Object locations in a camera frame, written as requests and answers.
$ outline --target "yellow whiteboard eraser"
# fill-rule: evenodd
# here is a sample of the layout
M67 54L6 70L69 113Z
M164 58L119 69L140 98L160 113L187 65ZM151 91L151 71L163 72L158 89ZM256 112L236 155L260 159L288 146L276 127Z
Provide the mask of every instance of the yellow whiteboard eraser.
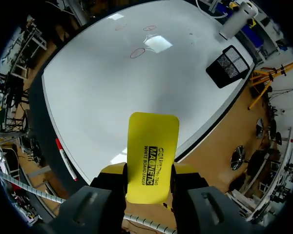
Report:
M129 119L127 201L162 203L167 199L179 120L172 115L133 113Z

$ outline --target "white table surface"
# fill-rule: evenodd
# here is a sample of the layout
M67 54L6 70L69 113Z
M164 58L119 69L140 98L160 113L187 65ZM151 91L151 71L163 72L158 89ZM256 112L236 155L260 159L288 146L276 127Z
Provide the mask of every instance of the white table surface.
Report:
M253 68L236 38L218 35L220 27L185 1L149 2L89 26L55 55L42 76L44 96L57 136L87 183L126 159L134 112L179 118L176 156L213 126L245 80L219 89L205 69L231 44Z

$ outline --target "red circle drawing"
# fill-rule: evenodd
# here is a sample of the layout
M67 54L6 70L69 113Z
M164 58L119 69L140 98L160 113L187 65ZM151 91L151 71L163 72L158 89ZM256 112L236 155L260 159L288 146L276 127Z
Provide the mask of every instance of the red circle drawing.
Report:
M138 48L131 53L130 58L135 59L136 57L139 57L141 54L143 54L145 51L145 48Z
M115 31L121 30L122 28L125 28L126 26L127 26L127 24L124 24L124 25L118 25L118 26L115 28Z
M155 28L156 28L156 26L151 25L151 26L145 27L143 30L145 30L145 31L151 31L151 30L153 30Z

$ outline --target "yellow tripod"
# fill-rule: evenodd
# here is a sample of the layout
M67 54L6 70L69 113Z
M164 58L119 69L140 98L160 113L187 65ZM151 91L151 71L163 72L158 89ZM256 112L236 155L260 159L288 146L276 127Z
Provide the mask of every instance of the yellow tripod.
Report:
M278 69L270 68L270 67L263 67L262 70L254 70L251 80L251 86L256 86L261 83L265 83L269 81L264 90L259 94L259 96L253 101L253 103L248 107L248 110L252 109L253 106L260 100L260 98L263 96L263 94L267 91L267 89L271 86L273 80L280 76L280 75L286 75L286 72L293 69L293 62L286 65L281 66Z

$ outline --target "red marker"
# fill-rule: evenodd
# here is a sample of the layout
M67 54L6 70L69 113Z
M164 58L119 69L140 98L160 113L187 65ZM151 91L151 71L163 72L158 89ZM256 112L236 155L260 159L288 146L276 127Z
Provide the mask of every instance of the red marker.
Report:
M56 143L57 143L58 149L59 149L59 151L60 151L60 154L61 154L61 156L62 156L62 159L63 159L63 161L64 161L64 164L65 164L66 168L68 169L68 171L69 171L70 175L72 176L73 180L74 180L74 181L77 181L77 180L78 180L78 179L77 179L77 176L76 176L76 174L74 173L72 167L70 166L70 164L69 164L69 162L68 162L68 158L67 158L67 155L66 155L66 153L65 153L65 151L64 151L64 149L63 149L63 146L61 145L59 139L56 138L55 141L56 141Z

